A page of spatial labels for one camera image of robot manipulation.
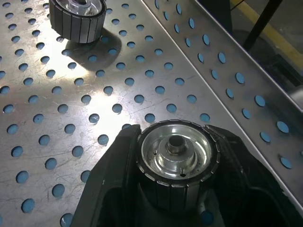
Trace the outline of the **black-rimmed metal roller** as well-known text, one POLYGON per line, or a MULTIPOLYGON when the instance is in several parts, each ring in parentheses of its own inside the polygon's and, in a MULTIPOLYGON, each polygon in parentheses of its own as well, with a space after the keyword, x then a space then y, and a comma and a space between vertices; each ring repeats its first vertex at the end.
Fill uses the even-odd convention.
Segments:
POLYGON ((49 0, 51 27, 70 41, 87 44, 101 37, 105 0, 49 0))
POLYGON ((196 208, 213 182, 220 163, 220 143, 207 126, 166 120, 138 137, 139 184, 153 206, 172 214, 196 208))

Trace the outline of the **black metal table leg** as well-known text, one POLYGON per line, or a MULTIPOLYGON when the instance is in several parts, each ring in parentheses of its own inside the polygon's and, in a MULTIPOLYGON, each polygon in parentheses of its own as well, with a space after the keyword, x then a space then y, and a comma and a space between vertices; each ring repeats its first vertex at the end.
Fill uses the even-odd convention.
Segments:
POLYGON ((199 3, 232 34, 232 17, 230 0, 198 0, 199 3))
POLYGON ((277 8, 280 6, 283 0, 269 0, 266 7, 262 11, 261 15, 259 16, 257 22, 255 23, 254 27, 252 28, 251 32, 249 33, 248 37, 246 38, 243 48, 246 51, 250 51, 250 49, 255 44, 257 38, 260 36, 274 13, 276 12, 277 8))

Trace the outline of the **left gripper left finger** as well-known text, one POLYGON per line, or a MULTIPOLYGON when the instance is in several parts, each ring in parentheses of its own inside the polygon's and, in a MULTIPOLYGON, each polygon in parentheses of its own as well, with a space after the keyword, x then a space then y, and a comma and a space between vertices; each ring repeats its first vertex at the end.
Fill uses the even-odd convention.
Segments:
POLYGON ((73 216, 73 227, 157 227, 157 181, 139 165, 140 143, 150 129, 119 132, 91 170, 73 216))

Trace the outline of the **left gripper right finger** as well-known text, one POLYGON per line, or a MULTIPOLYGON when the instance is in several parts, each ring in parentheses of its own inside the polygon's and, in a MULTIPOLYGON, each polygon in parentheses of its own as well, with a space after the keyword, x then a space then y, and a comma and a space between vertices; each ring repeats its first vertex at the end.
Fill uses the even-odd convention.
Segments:
POLYGON ((301 215, 240 137, 207 125, 220 162, 214 191, 225 227, 301 227, 301 215))

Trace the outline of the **perforated steel tray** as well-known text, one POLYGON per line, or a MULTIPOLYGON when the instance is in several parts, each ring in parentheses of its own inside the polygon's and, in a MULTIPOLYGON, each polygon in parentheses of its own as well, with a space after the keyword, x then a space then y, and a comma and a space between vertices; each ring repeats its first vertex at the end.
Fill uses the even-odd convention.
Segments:
MULTIPOLYGON (((101 37, 51 27, 49 0, 0 0, 0 227, 73 227, 119 132, 166 120, 240 137, 303 227, 303 109, 197 0, 105 0, 101 37)), ((225 227, 214 180, 157 227, 225 227)))

